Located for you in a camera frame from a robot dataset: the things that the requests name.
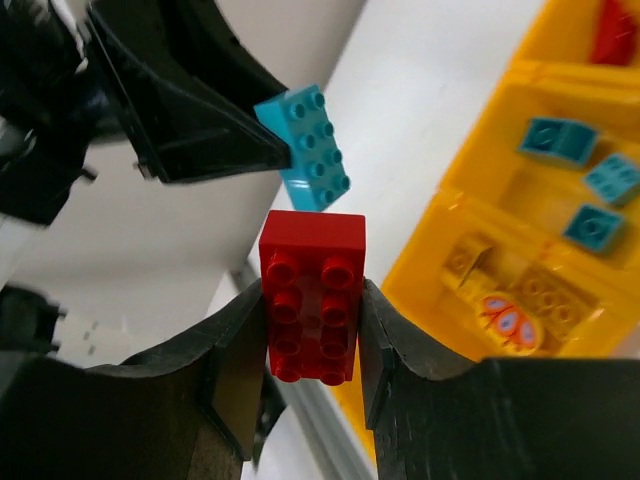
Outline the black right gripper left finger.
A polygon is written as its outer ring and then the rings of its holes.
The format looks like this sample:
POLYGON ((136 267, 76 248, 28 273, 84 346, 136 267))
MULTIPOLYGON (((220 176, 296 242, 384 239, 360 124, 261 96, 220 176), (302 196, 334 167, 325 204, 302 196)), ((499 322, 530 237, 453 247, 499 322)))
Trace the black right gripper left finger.
POLYGON ((236 479, 253 452, 266 359, 259 283, 119 365, 1 353, 5 479, 236 479))

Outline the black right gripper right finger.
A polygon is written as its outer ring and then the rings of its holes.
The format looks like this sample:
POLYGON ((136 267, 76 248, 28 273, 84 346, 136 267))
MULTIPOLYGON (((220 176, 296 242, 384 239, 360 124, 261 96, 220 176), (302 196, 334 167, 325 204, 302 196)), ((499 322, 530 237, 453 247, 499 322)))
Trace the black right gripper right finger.
POLYGON ((371 281, 359 356, 382 479, 635 479, 639 364, 472 362, 420 330, 371 281))

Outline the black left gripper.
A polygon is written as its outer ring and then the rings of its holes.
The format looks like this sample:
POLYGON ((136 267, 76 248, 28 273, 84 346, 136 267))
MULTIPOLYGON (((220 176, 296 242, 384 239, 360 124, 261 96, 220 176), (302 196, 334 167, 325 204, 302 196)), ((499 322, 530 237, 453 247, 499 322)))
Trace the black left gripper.
POLYGON ((92 1, 68 26, 50 1, 1 5, 1 211, 57 217, 93 145, 128 140, 147 178, 197 183, 284 169, 255 105, 285 90, 214 1, 92 1))

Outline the yellow round orange-print lego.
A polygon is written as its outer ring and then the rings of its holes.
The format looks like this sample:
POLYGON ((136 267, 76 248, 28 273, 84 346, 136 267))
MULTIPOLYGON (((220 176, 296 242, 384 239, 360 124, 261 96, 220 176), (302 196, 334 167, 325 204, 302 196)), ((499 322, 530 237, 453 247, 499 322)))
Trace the yellow round orange-print lego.
POLYGON ((504 292, 484 296, 477 319, 491 342, 507 355, 533 355, 544 341, 540 321, 504 292))

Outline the yellow long lego brick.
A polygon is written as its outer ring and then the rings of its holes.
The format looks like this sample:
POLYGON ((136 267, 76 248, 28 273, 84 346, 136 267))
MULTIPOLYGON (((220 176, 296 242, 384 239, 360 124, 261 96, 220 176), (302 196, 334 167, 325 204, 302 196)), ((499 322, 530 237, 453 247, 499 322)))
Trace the yellow long lego brick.
POLYGON ((561 342, 571 336, 577 325, 591 317, 597 306, 590 294, 535 264, 530 264, 511 288, 518 302, 561 342))

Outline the teal rectangular lego brick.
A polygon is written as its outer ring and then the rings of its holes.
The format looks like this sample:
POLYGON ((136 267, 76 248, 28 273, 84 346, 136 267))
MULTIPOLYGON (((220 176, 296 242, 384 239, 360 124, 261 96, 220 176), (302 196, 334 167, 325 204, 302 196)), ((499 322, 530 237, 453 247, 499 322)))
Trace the teal rectangular lego brick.
POLYGON ((318 85, 286 91, 255 105, 254 112, 289 147, 291 166, 280 176, 295 210, 323 212, 350 189, 318 85))

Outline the red studded lego brick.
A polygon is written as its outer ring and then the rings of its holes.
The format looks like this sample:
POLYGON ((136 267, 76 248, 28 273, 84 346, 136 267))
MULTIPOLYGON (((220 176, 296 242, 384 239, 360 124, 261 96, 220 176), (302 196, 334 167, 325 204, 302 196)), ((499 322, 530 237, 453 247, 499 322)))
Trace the red studded lego brick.
POLYGON ((365 256, 362 215, 269 212, 259 258, 274 376, 294 363, 328 386, 352 379, 365 256))

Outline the teal small lego brick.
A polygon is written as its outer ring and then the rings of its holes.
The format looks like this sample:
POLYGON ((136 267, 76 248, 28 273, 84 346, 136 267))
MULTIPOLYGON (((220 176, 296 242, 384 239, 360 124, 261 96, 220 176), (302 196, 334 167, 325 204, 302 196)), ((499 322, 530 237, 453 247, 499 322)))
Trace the teal small lego brick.
POLYGON ((626 228, 622 214, 592 204, 581 205, 563 231, 563 237, 596 255, 609 253, 626 228))

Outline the teal sloped lego brick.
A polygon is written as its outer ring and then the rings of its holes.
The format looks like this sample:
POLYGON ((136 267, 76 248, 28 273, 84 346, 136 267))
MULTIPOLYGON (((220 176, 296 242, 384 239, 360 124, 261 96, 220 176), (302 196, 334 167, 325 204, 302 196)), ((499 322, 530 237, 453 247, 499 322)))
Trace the teal sloped lego brick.
POLYGON ((639 193, 639 165, 622 153, 613 153, 586 174, 584 183, 606 204, 622 208, 639 193))

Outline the teal rounded lego brick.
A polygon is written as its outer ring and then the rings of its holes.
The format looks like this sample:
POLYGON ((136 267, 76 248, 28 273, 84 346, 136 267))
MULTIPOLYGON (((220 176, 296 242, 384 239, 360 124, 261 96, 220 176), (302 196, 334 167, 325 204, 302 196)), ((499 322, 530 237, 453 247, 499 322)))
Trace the teal rounded lego brick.
POLYGON ((538 161, 566 168, 583 168, 590 160, 598 132, 577 120, 533 117, 517 150, 538 161))

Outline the red flower lego brick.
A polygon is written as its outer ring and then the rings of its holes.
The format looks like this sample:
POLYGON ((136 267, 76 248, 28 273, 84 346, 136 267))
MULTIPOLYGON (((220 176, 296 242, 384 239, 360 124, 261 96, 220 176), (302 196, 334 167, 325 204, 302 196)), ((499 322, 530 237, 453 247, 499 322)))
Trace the red flower lego brick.
POLYGON ((606 0, 596 22, 589 61, 593 64, 629 66, 636 54, 639 21, 624 1, 606 0))

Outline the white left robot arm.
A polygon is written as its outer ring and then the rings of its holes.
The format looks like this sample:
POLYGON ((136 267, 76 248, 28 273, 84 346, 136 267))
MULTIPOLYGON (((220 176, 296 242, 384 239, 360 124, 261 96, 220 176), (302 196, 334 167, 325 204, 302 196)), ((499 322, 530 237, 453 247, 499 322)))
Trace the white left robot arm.
POLYGON ((1 5, 1 346, 49 354, 62 308, 10 282, 94 144, 128 140, 147 179, 188 185, 279 170, 254 106, 284 91, 214 1, 91 1, 77 26, 50 1, 1 5))

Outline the yellow divided plastic bin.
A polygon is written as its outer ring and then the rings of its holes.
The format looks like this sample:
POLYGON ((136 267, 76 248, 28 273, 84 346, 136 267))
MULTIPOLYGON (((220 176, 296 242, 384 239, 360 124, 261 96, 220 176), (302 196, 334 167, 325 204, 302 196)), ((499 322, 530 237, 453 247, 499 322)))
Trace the yellow divided plastic bin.
MULTIPOLYGON (((603 1, 371 1, 330 91, 355 164, 345 202, 369 223, 367 281, 404 318, 472 362, 487 358, 631 359, 639 364, 639 193, 617 208, 584 183, 607 156, 639 165, 639 38, 629 66, 589 61, 603 1), (577 120, 598 132, 580 169, 520 153, 529 120, 577 120), (615 247, 596 255, 563 237, 577 209, 622 214, 615 247), (529 356, 501 352, 479 311, 441 280, 456 241, 495 243, 474 268, 512 284, 535 264, 590 294, 596 310, 561 342, 544 328, 529 356)), ((365 446, 356 383, 335 394, 365 446)))

